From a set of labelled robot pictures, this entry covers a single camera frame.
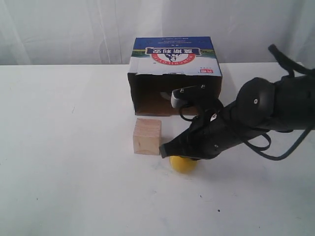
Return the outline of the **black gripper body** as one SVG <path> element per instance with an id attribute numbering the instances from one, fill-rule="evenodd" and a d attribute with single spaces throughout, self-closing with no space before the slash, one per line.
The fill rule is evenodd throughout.
<path id="1" fill-rule="evenodd" d="M 232 102 L 207 123 L 195 119 L 189 127 L 189 151 L 195 159 L 213 159 L 221 152 L 265 133 L 240 123 L 236 103 Z"/>

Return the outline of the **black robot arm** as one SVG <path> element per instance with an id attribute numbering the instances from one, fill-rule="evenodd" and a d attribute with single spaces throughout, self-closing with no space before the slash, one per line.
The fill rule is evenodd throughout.
<path id="1" fill-rule="evenodd" d="M 239 90 L 235 101 L 224 106 L 206 85 L 176 89 L 171 104 L 179 111 L 195 107 L 197 115 L 190 126 L 160 146 L 162 157 L 180 156 L 191 160 L 210 160 L 239 144 L 247 145 L 260 156 L 280 161 L 287 158 L 315 128 L 315 80 L 312 76 L 285 76 L 277 82 L 253 78 Z M 269 132 L 302 134 L 282 155 L 266 154 L 267 146 L 251 140 Z"/>

